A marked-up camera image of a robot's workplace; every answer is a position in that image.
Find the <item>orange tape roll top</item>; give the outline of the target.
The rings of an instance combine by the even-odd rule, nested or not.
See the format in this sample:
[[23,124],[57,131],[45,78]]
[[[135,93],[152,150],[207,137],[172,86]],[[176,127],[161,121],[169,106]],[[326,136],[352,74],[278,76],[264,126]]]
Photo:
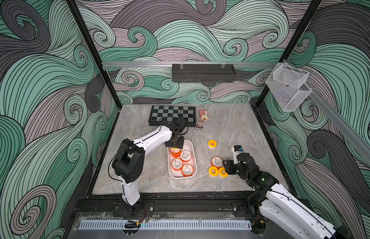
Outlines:
[[171,149],[170,154],[174,158],[180,158],[181,157],[182,150],[181,149]]

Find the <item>orange tape roll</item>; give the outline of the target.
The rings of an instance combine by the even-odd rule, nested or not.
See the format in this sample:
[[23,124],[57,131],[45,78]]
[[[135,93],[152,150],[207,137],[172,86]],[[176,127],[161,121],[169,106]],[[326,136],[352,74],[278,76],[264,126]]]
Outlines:
[[170,154],[174,158],[180,158],[181,157],[182,150],[181,149],[171,149]]
[[190,164],[184,164],[182,166],[181,173],[184,177],[192,176],[194,173],[194,168]]
[[183,161],[180,158],[175,158],[172,160],[172,169],[175,171],[181,171],[183,167]]
[[220,169],[223,166],[223,160],[218,156],[213,157],[211,160],[211,165],[217,169]]
[[192,158],[192,154],[190,151],[188,150],[183,150],[181,152],[181,155],[180,155],[180,158],[183,162],[189,162]]

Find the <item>white storage box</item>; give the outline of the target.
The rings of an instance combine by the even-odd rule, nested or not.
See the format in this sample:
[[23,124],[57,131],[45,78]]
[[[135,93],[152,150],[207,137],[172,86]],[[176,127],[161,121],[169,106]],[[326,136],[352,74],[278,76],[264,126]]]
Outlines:
[[185,139],[182,149],[168,148],[168,171],[174,179],[187,179],[197,173],[197,162],[194,146]]

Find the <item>yellow tape roll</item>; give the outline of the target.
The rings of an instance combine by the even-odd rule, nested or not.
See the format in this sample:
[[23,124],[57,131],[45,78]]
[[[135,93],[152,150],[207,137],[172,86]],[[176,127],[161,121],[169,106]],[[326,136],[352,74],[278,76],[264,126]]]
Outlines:
[[208,147],[209,148],[216,148],[217,147],[217,141],[214,139],[211,139],[208,141]]
[[181,154],[182,150],[180,148],[170,147],[171,154]]
[[219,169],[218,174],[222,178],[226,178],[228,176],[228,173],[225,171],[225,168],[224,167],[221,167]]
[[219,169],[215,166],[211,166],[208,169],[208,173],[210,177],[217,177],[219,175]]

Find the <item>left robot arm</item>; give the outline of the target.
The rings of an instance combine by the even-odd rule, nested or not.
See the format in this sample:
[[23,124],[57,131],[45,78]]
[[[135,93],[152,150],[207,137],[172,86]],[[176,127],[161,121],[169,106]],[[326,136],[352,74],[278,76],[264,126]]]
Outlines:
[[160,145],[167,148],[182,149],[184,146],[184,129],[188,122],[181,117],[174,121],[165,121],[153,132],[139,139],[125,139],[112,159],[112,168],[117,175],[116,181],[122,185],[122,199],[131,207],[140,201],[137,179],[140,177],[145,156]]

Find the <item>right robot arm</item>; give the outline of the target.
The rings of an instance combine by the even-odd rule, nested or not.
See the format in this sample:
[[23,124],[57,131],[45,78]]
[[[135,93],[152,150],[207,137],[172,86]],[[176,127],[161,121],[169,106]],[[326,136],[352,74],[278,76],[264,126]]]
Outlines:
[[295,239],[352,239],[345,227],[336,227],[294,197],[273,175],[262,171],[249,153],[223,160],[228,175],[237,175],[253,189],[246,212],[267,218]]

